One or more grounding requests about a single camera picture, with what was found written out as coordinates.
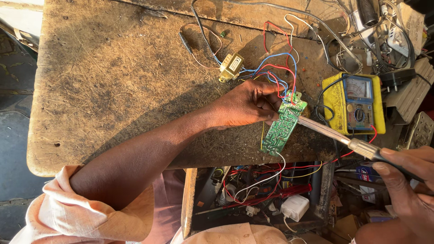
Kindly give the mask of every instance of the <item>pink shirt sleeve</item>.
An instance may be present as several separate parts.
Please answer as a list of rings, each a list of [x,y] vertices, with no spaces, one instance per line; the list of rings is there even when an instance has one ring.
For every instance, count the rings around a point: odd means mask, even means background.
[[[26,226],[11,244],[106,244],[140,242],[147,237],[154,209],[152,187],[126,208],[115,211],[103,202],[88,200],[72,190],[69,178],[81,167],[64,166],[56,178],[43,187],[44,193],[27,209]]]

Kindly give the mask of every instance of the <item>person's right hand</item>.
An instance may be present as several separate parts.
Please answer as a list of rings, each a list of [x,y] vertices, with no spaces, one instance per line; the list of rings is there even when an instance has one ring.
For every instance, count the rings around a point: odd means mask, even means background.
[[[390,162],[424,179],[426,186],[434,191],[434,148],[423,146],[401,152],[383,148],[380,153]],[[416,194],[404,175],[390,164],[376,162],[373,168],[387,186],[394,211],[418,237],[416,243],[433,243],[434,197]]]

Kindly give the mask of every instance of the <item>circuit board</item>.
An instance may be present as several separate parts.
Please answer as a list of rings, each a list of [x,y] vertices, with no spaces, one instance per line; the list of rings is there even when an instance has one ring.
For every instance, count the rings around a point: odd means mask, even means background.
[[[306,102],[300,100],[300,92],[292,94],[292,90],[288,90],[287,95],[288,94],[293,96],[293,102],[295,105],[291,104],[291,96],[285,98],[287,103],[283,102],[282,105],[280,105],[278,111],[279,119],[274,121],[271,125],[267,135],[262,141],[262,148],[260,149],[262,152],[269,153],[273,156],[279,156],[277,152],[282,152],[286,141],[297,124],[297,118],[291,112],[289,112],[289,110],[299,116],[307,106]]]

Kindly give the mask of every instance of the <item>brown wire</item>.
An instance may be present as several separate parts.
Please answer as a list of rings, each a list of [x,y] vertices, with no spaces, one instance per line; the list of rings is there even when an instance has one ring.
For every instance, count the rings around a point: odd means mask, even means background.
[[[189,26],[189,25],[199,27],[199,25],[197,25],[197,24],[194,24],[194,23],[188,23],[188,24],[185,24],[185,25],[181,26],[181,27],[179,28],[179,32],[182,32],[182,28],[183,28],[183,27],[186,27],[186,26]],[[212,30],[206,28],[205,26],[204,26],[203,28],[204,28],[204,29],[207,29],[209,32],[211,32],[213,35],[215,35],[215,36],[217,37],[217,39],[219,40],[219,42],[220,42],[220,48],[219,48],[219,49],[218,49],[218,50],[213,54],[213,56],[216,56],[216,54],[217,54],[217,53],[220,51],[220,49],[223,47],[223,42],[221,41],[220,37],[219,37],[216,33],[214,33]],[[200,66],[202,66],[202,67],[204,67],[204,68],[207,68],[207,69],[219,69],[219,68],[216,68],[216,67],[207,67],[207,66],[201,64],[201,63],[199,62],[199,60],[197,60],[196,56],[195,56],[193,53],[192,53],[192,56],[194,57],[194,60],[196,60],[196,62],[197,62],[198,64],[200,64]]]

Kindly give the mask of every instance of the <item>floor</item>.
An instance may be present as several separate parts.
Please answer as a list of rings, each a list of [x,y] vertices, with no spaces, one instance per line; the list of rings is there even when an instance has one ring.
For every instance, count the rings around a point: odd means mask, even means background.
[[[0,241],[10,241],[52,178],[33,175],[26,164],[36,60],[4,32],[0,44]]]

